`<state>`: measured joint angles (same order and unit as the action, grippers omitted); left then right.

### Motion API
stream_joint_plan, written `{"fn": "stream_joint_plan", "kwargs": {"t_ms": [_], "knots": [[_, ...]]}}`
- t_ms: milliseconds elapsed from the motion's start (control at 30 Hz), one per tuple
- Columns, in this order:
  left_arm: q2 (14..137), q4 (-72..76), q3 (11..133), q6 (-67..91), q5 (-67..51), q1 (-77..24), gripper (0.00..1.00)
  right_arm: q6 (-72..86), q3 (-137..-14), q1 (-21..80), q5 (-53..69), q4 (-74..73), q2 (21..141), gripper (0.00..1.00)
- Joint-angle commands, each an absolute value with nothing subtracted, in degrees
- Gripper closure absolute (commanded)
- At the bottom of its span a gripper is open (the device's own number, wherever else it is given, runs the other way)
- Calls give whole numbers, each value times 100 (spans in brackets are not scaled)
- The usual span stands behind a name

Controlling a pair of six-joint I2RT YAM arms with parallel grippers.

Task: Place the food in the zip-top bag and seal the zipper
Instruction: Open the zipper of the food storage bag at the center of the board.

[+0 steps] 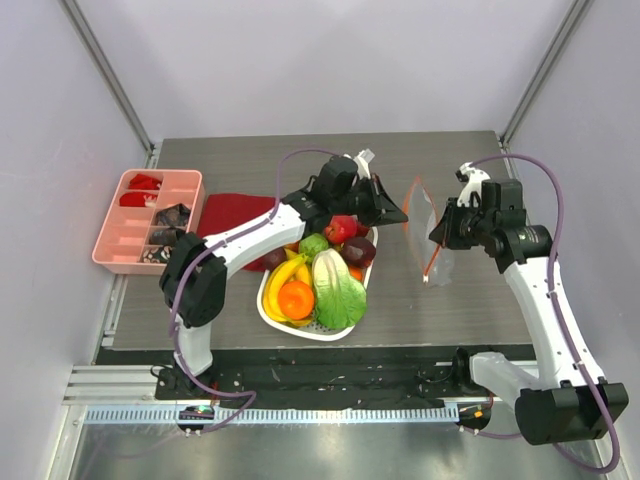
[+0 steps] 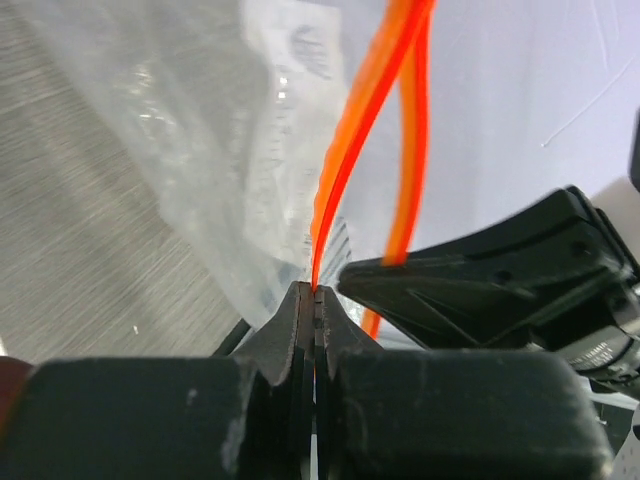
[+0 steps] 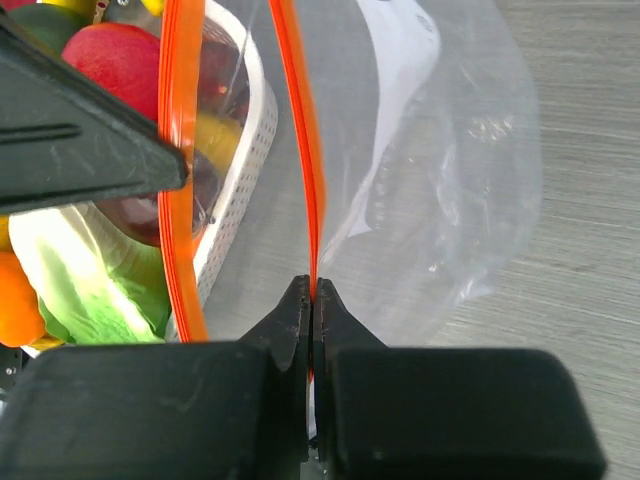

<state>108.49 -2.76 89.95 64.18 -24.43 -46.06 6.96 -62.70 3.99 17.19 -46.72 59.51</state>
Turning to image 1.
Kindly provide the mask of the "clear zip top bag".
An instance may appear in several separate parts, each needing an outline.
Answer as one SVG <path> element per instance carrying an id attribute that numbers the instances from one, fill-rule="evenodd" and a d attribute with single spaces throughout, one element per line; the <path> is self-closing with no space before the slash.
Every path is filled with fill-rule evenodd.
<path id="1" fill-rule="evenodd" d="M 451 283 L 454 254 L 429 239 L 440 216 L 429 191 L 419 176 L 411 183 L 402 206 L 408 221 L 403 230 L 409 250 L 427 286 L 442 287 Z"/>

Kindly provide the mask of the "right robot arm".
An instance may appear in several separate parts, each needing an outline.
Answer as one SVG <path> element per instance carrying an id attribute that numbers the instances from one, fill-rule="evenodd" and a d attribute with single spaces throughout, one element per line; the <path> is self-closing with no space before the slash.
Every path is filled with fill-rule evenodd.
<path id="1" fill-rule="evenodd" d="M 483 172 L 459 179 L 460 195 L 448 199 L 429 238 L 450 250 L 481 246 L 495 261 L 525 319 L 538 373 L 499 352 L 459 351 L 453 386 L 465 395 L 485 388 L 501 398 L 531 445 L 602 438 L 629 397 L 623 384 L 607 381 L 581 337 L 551 258 L 551 234 L 528 224 L 519 181 L 493 181 Z"/>

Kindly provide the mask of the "green white cabbage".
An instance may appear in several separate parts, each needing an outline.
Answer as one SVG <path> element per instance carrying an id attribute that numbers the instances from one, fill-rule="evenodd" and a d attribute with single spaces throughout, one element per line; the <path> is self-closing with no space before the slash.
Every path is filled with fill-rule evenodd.
<path id="1" fill-rule="evenodd" d="M 328 249 L 317 254 L 312 263 L 315 295 L 314 318 L 329 329 L 355 326 L 367 310 L 363 284 L 349 273 L 341 255 Z"/>

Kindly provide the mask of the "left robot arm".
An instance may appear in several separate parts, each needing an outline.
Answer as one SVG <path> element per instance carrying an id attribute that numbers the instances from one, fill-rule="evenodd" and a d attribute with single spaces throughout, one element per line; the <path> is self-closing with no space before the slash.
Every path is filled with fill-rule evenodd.
<path id="1" fill-rule="evenodd" d="M 212 389 L 212 322 L 236 272 L 278 247 L 321 232 L 335 215 L 354 216 L 367 227 L 407 222 L 371 172 L 373 158 L 369 149 L 353 157 L 332 155 L 305 186 L 276 193 L 267 213 L 221 234 L 188 233 L 179 239 L 159 285 L 170 309 L 174 358 L 182 369 L 177 383 L 187 396 L 200 399 Z"/>

